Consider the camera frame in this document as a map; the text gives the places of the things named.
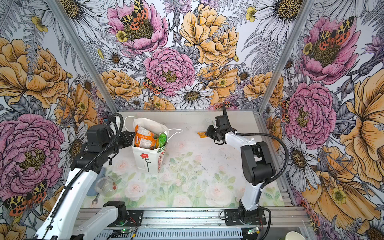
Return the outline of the small orange snack packet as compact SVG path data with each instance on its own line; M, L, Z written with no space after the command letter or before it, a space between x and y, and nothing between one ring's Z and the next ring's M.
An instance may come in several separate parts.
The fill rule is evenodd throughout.
M200 138L206 138L207 137L206 132L198 132L198 135Z

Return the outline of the orange white snack bag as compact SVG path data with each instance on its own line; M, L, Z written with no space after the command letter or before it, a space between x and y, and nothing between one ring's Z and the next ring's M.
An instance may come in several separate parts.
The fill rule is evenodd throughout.
M154 150L158 147L158 137L158 135L144 127L136 125L134 146L136 148Z

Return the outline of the green rainbow candy bag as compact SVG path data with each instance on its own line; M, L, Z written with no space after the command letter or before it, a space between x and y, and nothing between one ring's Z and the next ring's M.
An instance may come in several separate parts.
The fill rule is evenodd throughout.
M156 148L162 148L167 143L167 135L165 133L159 134L159 137L157 138L157 145Z

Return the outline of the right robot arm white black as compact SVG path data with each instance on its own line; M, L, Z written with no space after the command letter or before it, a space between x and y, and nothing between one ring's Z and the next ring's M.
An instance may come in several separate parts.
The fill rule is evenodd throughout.
M247 181L238 210L232 213L225 210L227 225L265 225L265 212L259 204L262 185L276 174L268 144L238 133L232 128L226 113L215 117L215 121L216 125L210 125L206 135L218 145L227 144L240 151L243 175Z

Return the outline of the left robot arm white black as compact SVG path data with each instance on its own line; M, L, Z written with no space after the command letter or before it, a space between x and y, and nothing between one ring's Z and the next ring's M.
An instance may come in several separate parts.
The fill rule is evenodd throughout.
M88 150L80 152L71 165L67 183L51 213L32 237L33 240L93 240L111 224L125 224L128 220L122 201L109 201L80 227L75 222L82 203L111 155L130 147L133 132L119 128L114 136L106 125L96 125L87 132Z

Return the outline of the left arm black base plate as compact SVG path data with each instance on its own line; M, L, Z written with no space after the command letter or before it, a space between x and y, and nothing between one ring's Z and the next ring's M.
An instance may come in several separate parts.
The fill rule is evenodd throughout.
M118 211L117 220L111 222L108 227L140 227L143 215L143 210L127 210L125 214Z

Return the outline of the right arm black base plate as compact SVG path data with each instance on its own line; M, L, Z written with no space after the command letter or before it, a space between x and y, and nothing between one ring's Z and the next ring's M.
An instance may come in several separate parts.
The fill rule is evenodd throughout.
M267 219L263 210L243 211L239 209L225 209L224 220L226 226L266 226Z

